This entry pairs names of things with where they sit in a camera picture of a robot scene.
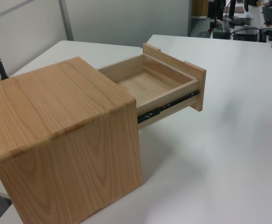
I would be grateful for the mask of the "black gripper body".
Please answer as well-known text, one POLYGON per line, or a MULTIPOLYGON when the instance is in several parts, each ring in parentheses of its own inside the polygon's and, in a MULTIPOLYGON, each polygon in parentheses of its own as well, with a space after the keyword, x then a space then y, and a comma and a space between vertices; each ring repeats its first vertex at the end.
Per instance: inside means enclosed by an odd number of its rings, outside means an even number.
POLYGON ((208 15, 207 15, 208 18, 210 18, 210 19, 216 18, 217 4, 218 4, 218 0, 209 0, 208 1, 208 15))

